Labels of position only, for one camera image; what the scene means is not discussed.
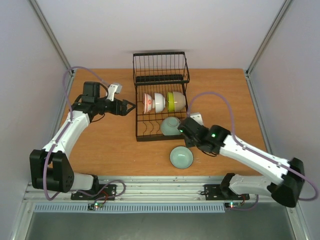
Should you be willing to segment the red patterned bowl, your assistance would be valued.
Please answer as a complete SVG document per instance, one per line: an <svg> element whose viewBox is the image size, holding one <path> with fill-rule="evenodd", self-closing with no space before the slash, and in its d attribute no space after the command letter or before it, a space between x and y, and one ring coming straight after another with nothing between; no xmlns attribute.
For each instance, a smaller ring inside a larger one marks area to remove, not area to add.
<svg viewBox="0 0 320 240"><path fill-rule="evenodd" d="M144 108L143 108L144 114L149 113L153 109L153 99L149 94L144 93L144 98L143 98L142 103L144 106Z"/></svg>

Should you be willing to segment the pale green celadon bowl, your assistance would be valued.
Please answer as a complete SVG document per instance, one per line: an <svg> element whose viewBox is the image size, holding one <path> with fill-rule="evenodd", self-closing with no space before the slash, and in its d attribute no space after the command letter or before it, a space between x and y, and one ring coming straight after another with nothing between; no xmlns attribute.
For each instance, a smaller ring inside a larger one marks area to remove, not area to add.
<svg viewBox="0 0 320 240"><path fill-rule="evenodd" d="M187 169L194 161L193 153L184 146L175 147L169 155L171 164L177 169Z"/></svg>
<svg viewBox="0 0 320 240"><path fill-rule="evenodd" d="M164 136L179 136L182 134L178 129L180 123L177 117L169 116L162 121L160 130Z"/></svg>

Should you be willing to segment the white bowl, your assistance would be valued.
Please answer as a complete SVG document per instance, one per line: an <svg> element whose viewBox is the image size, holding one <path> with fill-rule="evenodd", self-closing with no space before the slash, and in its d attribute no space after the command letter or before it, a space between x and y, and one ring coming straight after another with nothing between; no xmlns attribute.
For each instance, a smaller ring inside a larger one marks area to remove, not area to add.
<svg viewBox="0 0 320 240"><path fill-rule="evenodd" d="M181 92L173 91L174 111L179 112L186 106L185 95Z"/></svg>
<svg viewBox="0 0 320 240"><path fill-rule="evenodd" d="M154 93L154 99L152 102L152 108L155 109L156 113L160 113L165 109L166 100L161 93Z"/></svg>

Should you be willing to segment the lime green bowl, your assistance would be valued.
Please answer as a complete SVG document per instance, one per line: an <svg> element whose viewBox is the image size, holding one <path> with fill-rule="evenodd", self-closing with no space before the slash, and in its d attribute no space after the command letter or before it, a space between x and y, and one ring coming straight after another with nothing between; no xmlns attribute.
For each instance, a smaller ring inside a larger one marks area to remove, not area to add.
<svg viewBox="0 0 320 240"><path fill-rule="evenodd" d="M175 101L173 92L167 92L167 110L169 113L175 111Z"/></svg>

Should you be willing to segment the black wire dish rack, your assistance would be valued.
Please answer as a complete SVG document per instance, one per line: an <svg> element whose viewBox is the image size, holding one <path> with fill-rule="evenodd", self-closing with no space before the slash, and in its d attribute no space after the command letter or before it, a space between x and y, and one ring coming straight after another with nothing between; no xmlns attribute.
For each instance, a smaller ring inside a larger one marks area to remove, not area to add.
<svg viewBox="0 0 320 240"><path fill-rule="evenodd" d="M135 88L135 137L138 142L180 140L182 135L163 133L170 117L187 115L190 71L184 51L138 52L132 57Z"/></svg>

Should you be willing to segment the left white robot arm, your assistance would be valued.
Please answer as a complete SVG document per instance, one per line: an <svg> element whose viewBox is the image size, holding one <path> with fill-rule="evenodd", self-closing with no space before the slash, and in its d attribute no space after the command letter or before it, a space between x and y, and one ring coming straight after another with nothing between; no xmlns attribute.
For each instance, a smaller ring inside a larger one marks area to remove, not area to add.
<svg viewBox="0 0 320 240"><path fill-rule="evenodd" d="M76 173L69 156L82 132L94 121L95 116L106 113L126 116L136 106L115 97L122 85L105 86L100 82L86 81L80 94L71 105L62 127L42 149L34 149L29 155L32 186L35 189L67 193L82 191L89 199L101 193L97 176Z"/></svg>

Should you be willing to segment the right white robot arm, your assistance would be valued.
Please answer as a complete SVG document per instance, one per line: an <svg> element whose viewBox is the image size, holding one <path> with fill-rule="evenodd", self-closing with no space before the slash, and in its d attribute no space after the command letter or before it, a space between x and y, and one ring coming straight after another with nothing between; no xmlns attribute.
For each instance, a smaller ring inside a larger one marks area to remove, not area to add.
<svg viewBox="0 0 320 240"><path fill-rule="evenodd" d="M225 198L251 194L271 197L282 206L294 208L304 185L304 164L298 158L287 160L255 148L219 126L207 128L195 117L185 118L178 130L188 148L197 147L207 155L234 159L260 173L241 176L228 173L220 184Z"/></svg>

